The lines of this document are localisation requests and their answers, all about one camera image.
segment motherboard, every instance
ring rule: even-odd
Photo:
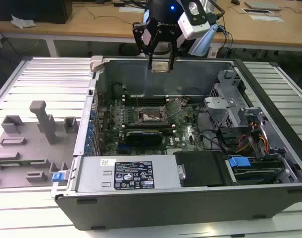
[[[195,124],[197,103],[185,96],[124,97],[98,106],[95,122],[100,155],[170,155],[205,150]]]

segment gray floor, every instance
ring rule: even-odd
[[[32,39],[10,39],[10,42],[22,56],[43,56],[49,57],[49,52],[45,41]],[[76,41],[56,41],[58,52],[61,57],[88,57],[88,52],[93,55],[118,56],[120,43],[107,42],[76,42]],[[226,49],[223,49],[219,57],[223,58]],[[126,56],[136,55],[135,44],[126,44],[122,54]],[[258,50],[233,49],[229,58],[240,58],[244,61],[275,61],[285,72],[302,88],[302,52],[279,51],[278,55],[274,51],[269,51],[261,60],[257,58]],[[4,48],[0,49],[0,88],[11,75],[20,62],[10,45],[5,42]]]

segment slotted metal table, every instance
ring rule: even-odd
[[[87,58],[33,58],[24,60],[0,90],[0,124],[5,115],[19,115],[23,122],[36,121],[29,106],[45,100],[46,111],[56,121],[66,116],[80,121],[92,73]],[[266,62],[245,62],[302,139],[302,91],[278,66]],[[247,94],[258,106],[250,90]],[[84,232],[58,208],[50,196],[51,187],[0,189],[0,237],[78,238],[302,238],[302,202],[272,219],[230,221],[178,226],[115,229]]]

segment laptop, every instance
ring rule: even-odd
[[[262,9],[262,10],[272,10],[272,11],[282,10],[278,5],[270,2],[246,1],[245,4],[251,9]]]

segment workbench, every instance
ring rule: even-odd
[[[231,4],[229,0],[218,1],[226,11],[225,24],[227,31],[233,35],[233,48],[302,51],[302,13],[295,12],[302,9],[302,2],[286,0],[271,2],[283,8],[275,15],[279,14],[284,22],[257,21],[249,14],[237,13],[236,11],[243,12],[241,8],[247,8],[244,1],[240,6]],[[59,54],[54,44],[55,40],[134,43],[131,23],[141,22],[143,19],[142,13],[120,12],[118,7],[110,3],[95,7],[74,3],[73,9],[65,24],[37,22],[36,27],[21,30],[10,22],[0,21],[0,31],[9,38],[46,40],[50,56],[57,57]],[[106,17],[94,19],[91,13],[94,16]],[[209,51],[210,58],[216,57],[216,52],[224,39],[221,32],[215,35]]]
[[[32,100],[45,100],[55,121],[65,116],[80,121],[87,86],[93,77],[88,58],[23,60],[0,90],[0,124],[5,115],[19,115],[23,122],[37,121],[29,110]],[[267,62],[245,62],[261,87],[302,139],[302,91],[285,72]],[[247,95],[258,101],[250,88]],[[79,238],[194,238],[254,237],[302,238],[302,202],[271,219],[188,224],[84,232],[57,206],[51,187],[0,189],[0,238],[71,236]]]

